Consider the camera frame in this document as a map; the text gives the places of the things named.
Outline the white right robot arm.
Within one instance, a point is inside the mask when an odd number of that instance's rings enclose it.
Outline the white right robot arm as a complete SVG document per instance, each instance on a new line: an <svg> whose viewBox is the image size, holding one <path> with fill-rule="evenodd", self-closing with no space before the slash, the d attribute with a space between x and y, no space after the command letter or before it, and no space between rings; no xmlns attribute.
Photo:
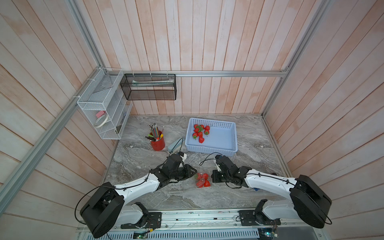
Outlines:
<svg viewBox="0 0 384 240"><path fill-rule="evenodd" d="M333 223L328 216L332 200L310 177L285 178L250 167L239 168L222 155L215 156L215 164L214 183L233 184L236 189L264 190L283 197L280 201L263 199L255 209L241 210L243 226L274 226L281 224L281 219L302 220L317 229Z"/></svg>

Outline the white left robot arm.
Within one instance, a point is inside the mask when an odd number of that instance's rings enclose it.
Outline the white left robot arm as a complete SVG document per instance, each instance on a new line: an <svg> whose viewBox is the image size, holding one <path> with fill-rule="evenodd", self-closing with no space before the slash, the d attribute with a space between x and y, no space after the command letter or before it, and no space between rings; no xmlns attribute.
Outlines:
<svg viewBox="0 0 384 240"><path fill-rule="evenodd" d="M96 239L117 225L149 227L148 210L136 200L196 175L198 171L185 163L186 158L183 152L172 154L142 178L115 186L106 182L92 189L93 195L80 210L79 223L86 225Z"/></svg>

